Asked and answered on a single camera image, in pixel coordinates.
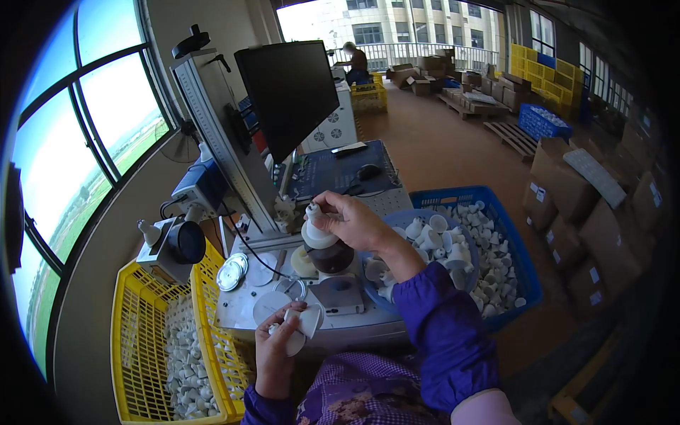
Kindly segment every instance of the wooden pallet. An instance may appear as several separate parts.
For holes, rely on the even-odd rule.
[[[520,127],[506,122],[485,122],[484,126],[500,136],[502,143],[519,152],[523,163],[533,162],[538,143]]]
[[[456,112],[458,112],[458,114],[460,115],[461,120],[466,120],[468,118],[468,116],[481,116],[482,119],[487,120],[490,116],[502,116],[502,115],[507,114],[507,112],[508,112],[507,107],[505,107],[505,106],[500,107],[499,106],[499,107],[496,107],[496,108],[493,108],[493,107],[488,108],[488,109],[495,109],[494,112],[486,112],[486,113],[483,113],[483,114],[475,113],[475,112],[472,112],[471,110],[467,109],[465,106],[455,102],[453,99],[449,99],[445,95],[437,95],[437,97],[440,98],[440,100],[442,100],[444,103],[449,105],[450,108],[456,110]]]

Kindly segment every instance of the person's right hand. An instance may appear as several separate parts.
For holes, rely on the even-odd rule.
[[[315,197],[314,202],[323,212],[342,214],[344,219],[316,218],[315,227],[333,233],[350,248],[377,254],[398,282],[411,279],[425,268],[425,262],[411,244],[358,199],[326,191]]]

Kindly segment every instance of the purple sleeve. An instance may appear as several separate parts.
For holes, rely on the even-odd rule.
[[[245,389],[243,395],[245,413],[241,425],[290,425],[295,423],[295,410],[290,398],[272,400],[262,397],[254,386]]]
[[[464,399],[498,388],[496,345],[474,300],[454,288],[444,266],[431,262],[394,288],[394,303],[422,357],[421,395],[449,414]]]

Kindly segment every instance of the sky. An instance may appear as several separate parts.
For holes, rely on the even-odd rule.
[[[141,43],[134,0],[84,0],[78,12],[78,41],[83,65]],[[75,71],[73,16],[55,29],[29,80],[21,109],[45,89]],[[135,129],[158,106],[138,54],[126,56],[81,78],[97,131],[107,147]],[[96,167],[85,146],[68,90],[50,99],[17,132],[12,161],[21,169],[24,207],[49,241],[71,198]],[[24,236],[22,268],[14,288],[22,326],[26,324],[31,284],[41,257]]]

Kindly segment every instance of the computer monitor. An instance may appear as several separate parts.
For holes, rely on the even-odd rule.
[[[276,163],[340,106],[323,41],[270,44],[234,57]]]

